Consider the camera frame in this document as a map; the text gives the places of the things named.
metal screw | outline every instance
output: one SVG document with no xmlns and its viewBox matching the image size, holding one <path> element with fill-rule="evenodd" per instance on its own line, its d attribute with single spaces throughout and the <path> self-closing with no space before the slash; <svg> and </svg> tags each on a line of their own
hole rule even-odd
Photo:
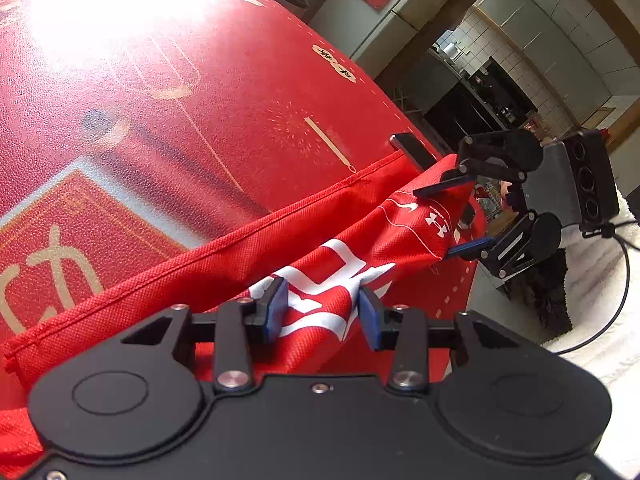
<svg viewBox="0 0 640 480">
<path fill-rule="evenodd" d="M 228 370 L 218 376 L 218 383 L 225 388 L 242 388 L 249 383 L 249 376 L 240 370 Z"/>
<path fill-rule="evenodd" d="M 316 383 L 311 387 L 311 391 L 315 394 L 325 394 L 331 389 L 331 386 L 324 383 Z"/>
<path fill-rule="evenodd" d="M 415 388 L 424 382 L 424 377 L 418 372 L 403 370 L 402 372 L 396 372 L 392 380 L 400 388 Z"/>
</svg>

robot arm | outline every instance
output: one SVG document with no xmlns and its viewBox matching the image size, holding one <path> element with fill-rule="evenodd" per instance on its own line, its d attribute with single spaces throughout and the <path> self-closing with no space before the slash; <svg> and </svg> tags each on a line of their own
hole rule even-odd
<svg viewBox="0 0 640 480">
<path fill-rule="evenodd" d="M 411 144 L 412 151 L 421 149 Z M 411 158 L 421 160 L 416 154 Z M 415 189 L 414 195 L 428 197 L 478 176 L 511 183 L 506 198 L 517 216 L 497 238 L 453 247 L 447 257 L 479 259 L 498 278 L 554 254 L 562 228 L 577 224 L 581 231 L 593 232 L 619 213 L 609 158 L 597 130 L 544 148 L 527 130 L 465 137 L 456 168 L 444 173 L 440 183 Z"/>
<path fill-rule="evenodd" d="M 165 309 L 50 371 L 29 402 L 47 453 L 24 479 L 618 479 L 593 455 L 605 387 L 473 311 L 428 320 L 361 288 L 371 349 L 394 352 L 386 384 L 254 383 L 249 344 L 277 336 L 286 291 L 278 278 L 260 300 L 215 313 Z M 211 382 L 188 370 L 203 341 L 216 345 Z M 452 356 L 440 383 L 428 380 L 433 348 Z"/>
</svg>

red drawstring bag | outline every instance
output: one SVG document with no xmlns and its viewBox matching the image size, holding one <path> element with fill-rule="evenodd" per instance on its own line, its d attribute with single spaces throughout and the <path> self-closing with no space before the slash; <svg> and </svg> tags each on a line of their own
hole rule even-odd
<svg viewBox="0 0 640 480">
<path fill-rule="evenodd" d="M 355 298 L 370 286 L 392 305 L 419 306 L 447 318 L 466 305 L 474 266 L 441 261 L 472 183 L 417 201 L 412 190 L 439 181 L 449 155 L 418 175 L 397 152 L 335 186 L 181 254 L 35 326 L 4 346 L 4 366 L 29 388 L 43 373 L 174 304 L 203 312 L 238 295 L 259 297 L 274 276 L 289 282 L 289 310 L 258 376 L 277 373 L 374 373 L 385 377 L 390 352 L 369 351 Z M 479 213 L 469 240 L 484 232 Z M 430 376 L 447 365 L 431 351 Z M 194 373 L 210 378 L 212 344 L 196 347 Z M 26 409 L 0 412 L 0 474 L 16 478 L 42 453 Z"/>
</svg>

red tablecloth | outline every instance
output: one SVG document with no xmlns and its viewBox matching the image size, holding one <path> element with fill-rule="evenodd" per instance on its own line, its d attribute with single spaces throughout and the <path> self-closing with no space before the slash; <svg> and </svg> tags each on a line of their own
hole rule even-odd
<svg viewBox="0 0 640 480">
<path fill-rule="evenodd" d="M 0 0 L 0 77 L 0 343 L 415 131 L 273 0 Z M 459 282 L 431 314 L 465 306 L 473 270 L 424 271 Z M 23 405 L 0 371 L 0 410 Z"/>
</svg>

kitchen cabinet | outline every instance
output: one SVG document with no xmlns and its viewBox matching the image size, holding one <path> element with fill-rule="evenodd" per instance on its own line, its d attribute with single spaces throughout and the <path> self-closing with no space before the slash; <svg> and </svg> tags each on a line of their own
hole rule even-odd
<svg viewBox="0 0 640 480">
<path fill-rule="evenodd" d="M 326 0 L 313 30 L 375 78 L 447 0 L 391 0 L 377 10 L 364 0 Z"/>
<path fill-rule="evenodd" d="M 479 0 L 482 10 L 532 60 L 580 121 L 604 104 L 604 82 L 533 0 Z"/>
<path fill-rule="evenodd" d="M 466 136 L 508 129 L 464 79 L 438 101 L 424 118 L 453 151 L 458 150 L 460 141 Z"/>
</svg>

